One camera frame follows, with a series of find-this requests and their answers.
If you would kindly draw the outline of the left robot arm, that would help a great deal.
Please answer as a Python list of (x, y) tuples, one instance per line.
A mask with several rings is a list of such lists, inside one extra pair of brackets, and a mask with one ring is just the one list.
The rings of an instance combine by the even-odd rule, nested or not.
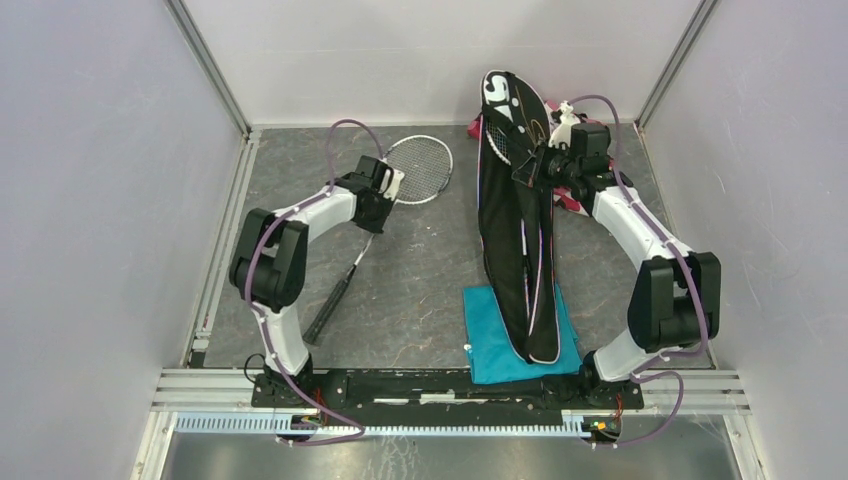
[(329, 181), (300, 202), (276, 210), (254, 208), (241, 227), (229, 282), (256, 318), (263, 341), (263, 373), (290, 407), (314, 394), (311, 354), (302, 338), (297, 301), (306, 280), (310, 244), (338, 225), (353, 223), (381, 234), (399, 198), (405, 173), (362, 156), (354, 171)]

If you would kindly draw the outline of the black racket cover bag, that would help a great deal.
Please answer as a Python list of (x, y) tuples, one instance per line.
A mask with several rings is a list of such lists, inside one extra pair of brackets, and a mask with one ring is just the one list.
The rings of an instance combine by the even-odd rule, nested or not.
[(513, 351), (528, 364), (560, 355), (553, 252), (553, 193), (513, 180), (513, 169), (547, 145), (549, 114), (541, 95), (518, 75), (487, 72), (481, 115), (508, 139), (510, 165), (489, 147), (481, 129), (477, 160), (477, 217), (484, 271)]

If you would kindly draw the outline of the badminton racket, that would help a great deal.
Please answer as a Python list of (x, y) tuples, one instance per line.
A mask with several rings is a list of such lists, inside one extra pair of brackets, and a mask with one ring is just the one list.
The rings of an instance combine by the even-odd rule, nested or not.
[[(442, 140), (428, 135), (412, 135), (395, 142), (385, 160), (390, 167), (404, 174), (395, 195), (395, 202), (401, 205), (421, 205), (435, 199), (449, 184), (454, 167), (450, 148)], [(334, 286), (303, 334), (305, 343), (318, 344), (321, 331), (341, 302), (374, 238), (375, 234), (372, 234), (345, 276)]]
[(508, 139), (503, 132), (493, 123), (488, 117), (482, 117), (482, 127), (484, 136), (489, 147), (495, 155), (506, 165), (510, 165), (511, 161), (508, 154)]

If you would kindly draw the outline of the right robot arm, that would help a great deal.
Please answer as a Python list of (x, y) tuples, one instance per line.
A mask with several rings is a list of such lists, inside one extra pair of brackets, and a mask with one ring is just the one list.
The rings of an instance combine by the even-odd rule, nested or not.
[(626, 330), (588, 357), (580, 400), (602, 408), (616, 381), (636, 380), (659, 362), (702, 354), (720, 327), (721, 263), (677, 239), (646, 207), (608, 149), (607, 126), (576, 123), (570, 140), (517, 140), (513, 178), (538, 190), (567, 188), (616, 240), (637, 272)]

